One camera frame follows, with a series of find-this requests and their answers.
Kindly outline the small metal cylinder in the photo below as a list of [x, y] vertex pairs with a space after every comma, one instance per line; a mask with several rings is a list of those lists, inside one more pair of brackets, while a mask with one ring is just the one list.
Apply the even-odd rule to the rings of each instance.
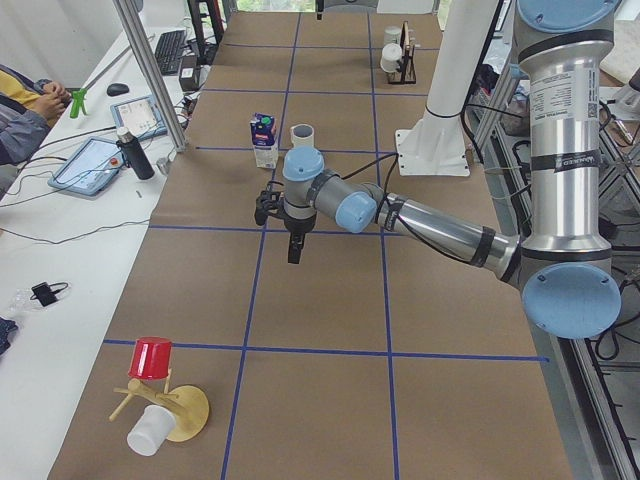
[[158, 170], [163, 175], [167, 176], [169, 174], [170, 161], [167, 158], [162, 157], [162, 158], [158, 159], [157, 162], [156, 162], [156, 166], [158, 167]]

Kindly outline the seated person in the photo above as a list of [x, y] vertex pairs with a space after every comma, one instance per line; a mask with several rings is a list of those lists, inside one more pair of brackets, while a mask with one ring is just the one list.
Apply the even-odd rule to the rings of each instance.
[[40, 148], [71, 102], [59, 82], [34, 81], [1, 66], [1, 165], [27, 161]]

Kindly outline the near blue teach pendant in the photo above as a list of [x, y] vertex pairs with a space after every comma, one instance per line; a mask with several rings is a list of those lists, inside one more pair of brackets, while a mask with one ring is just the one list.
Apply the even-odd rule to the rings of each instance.
[[91, 137], [52, 175], [48, 185], [61, 193], [92, 198], [115, 179], [123, 165], [115, 141]]

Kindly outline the black computer mouse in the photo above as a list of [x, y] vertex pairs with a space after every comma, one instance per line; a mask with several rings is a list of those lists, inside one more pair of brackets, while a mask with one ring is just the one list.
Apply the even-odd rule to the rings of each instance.
[[106, 94], [109, 97], [115, 97], [126, 94], [130, 91], [129, 86], [124, 83], [112, 83], [106, 89]]

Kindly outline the aluminium frame post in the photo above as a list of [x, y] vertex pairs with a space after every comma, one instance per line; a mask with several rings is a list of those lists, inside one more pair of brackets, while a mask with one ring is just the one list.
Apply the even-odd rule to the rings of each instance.
[[113, 0], [113, 4], [143, 77], [151, 93], [156, 98], [174, 148], [177, 152], [183, 152], [187, 146], [186, 137], [177, 119], [173, 102], [170, 99], [134, 2], [131, 0]]

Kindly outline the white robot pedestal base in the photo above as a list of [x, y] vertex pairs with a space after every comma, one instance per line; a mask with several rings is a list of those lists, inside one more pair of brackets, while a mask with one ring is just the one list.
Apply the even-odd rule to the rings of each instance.
[[498, 1], [456, 0], [450, 4], [424, 115], [412, 129], [396, 132], [402, 176], [470, 174], [461, 114], [499, 13]]

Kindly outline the far blue teach pendant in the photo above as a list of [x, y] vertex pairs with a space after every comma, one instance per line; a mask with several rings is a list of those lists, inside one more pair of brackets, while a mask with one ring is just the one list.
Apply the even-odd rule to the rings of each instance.
[[110, 107], [115, 126], [127, 128], [139, 140], [167, 133], [167, 127], [154, 95], [130, 99]]

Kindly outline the green handled tool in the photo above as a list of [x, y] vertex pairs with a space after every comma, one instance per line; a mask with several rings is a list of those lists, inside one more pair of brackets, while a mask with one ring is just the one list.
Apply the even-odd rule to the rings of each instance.
[[85, 97], [87, 90], [85, 88], [79, 88], [71, 92], [71, 110], [69, 117], [76, 119], [81, 113], [87, 114], [85, 106]]

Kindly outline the blue white milk carton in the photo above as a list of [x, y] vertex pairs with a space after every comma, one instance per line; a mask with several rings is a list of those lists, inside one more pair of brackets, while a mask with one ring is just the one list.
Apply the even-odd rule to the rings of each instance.
[[279, 158], [276, 118], [256, 112], [250, 120], [250, 130], [256, 166], [275, 169]]

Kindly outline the small black adapter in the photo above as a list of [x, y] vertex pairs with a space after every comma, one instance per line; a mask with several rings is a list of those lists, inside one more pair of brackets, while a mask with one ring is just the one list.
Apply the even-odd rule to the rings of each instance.
[[58, 301], [58, 295], [69, 287], [67, 282], [53, 284], [41, 282], [31, 288], [32, 300], [37, 300], [42, 307], [49, 306]]

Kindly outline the black keyboard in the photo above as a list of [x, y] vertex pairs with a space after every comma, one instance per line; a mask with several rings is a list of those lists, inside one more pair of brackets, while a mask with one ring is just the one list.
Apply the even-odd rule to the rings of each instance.
[[184, 30], [167, 31], [160, 35], [155, 48], [155, 59], [163, 76], [177, 74], [186, 41]]

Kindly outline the blue teach pendant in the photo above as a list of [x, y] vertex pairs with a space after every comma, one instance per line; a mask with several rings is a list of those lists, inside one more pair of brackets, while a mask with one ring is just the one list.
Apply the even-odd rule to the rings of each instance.
[[91, 137], [52, 175], [48, 185], [61, 193], [92, 198], [115, 179], [123, 165], [115, 141]]
[[167, 133], [167, 127], [154, 95], [130, 99], [110, 107], [115, 126], [127, 128], [139, 140]]

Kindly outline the white grey mug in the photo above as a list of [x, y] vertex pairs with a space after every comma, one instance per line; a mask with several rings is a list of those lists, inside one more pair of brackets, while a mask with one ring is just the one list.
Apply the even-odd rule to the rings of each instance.
[[314, 147], [315, 146], [315, 130], [314, 127], [301, 123], [293, 125], [290, 128], [290, 138], [293, 148], [298, 147]]

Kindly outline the red plastic cup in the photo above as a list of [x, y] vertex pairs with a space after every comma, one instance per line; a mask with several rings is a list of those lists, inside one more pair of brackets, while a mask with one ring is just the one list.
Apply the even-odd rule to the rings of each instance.
[[172, 341], [168, 338], [145, 336], [136, 340], [128, 372], [130, 378], [161, 380], [169, 375]]

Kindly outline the wooden cup tree stand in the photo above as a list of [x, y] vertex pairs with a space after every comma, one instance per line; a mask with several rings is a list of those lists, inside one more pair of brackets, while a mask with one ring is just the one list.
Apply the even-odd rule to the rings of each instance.
[[113, 422], [134, 397], [141, 397], [151, 404], [167, 409], [174, 416], [176, 426], [168, 435], [169, 441], [185, 442], [194, 438], [203, 430], [209, 419], [209, 400], [204, 391], [194, 385], [182, 385], [171, 389], [170, 379], [171, 375], [168, 375], [161, 391], [138, 378], [131, 378], [126, 388], [114, 388], [114, 392], [124, 394], [125, 397], [109, 415], [108, 420]]

